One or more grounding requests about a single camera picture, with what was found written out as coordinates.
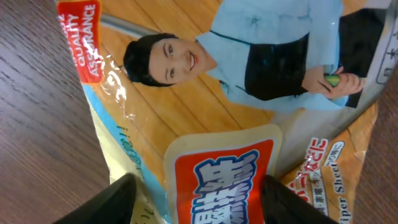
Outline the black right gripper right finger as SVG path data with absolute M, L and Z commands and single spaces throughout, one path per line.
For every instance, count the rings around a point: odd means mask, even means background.
M 262 212 L 266 224 L 337 224 L 270 175 L 262 180 Z

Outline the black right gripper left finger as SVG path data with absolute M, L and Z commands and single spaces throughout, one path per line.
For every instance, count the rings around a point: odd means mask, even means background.
M 134 176 L 125 174 L 55 224 L 130 224 L 136 189 Z

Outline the cream bee snack bag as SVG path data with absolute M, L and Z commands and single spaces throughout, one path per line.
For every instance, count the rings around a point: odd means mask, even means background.
M 397 64 L 396 1 L 57 1 L 130 223 L 265 223 L 273 176 L 337 223 Z

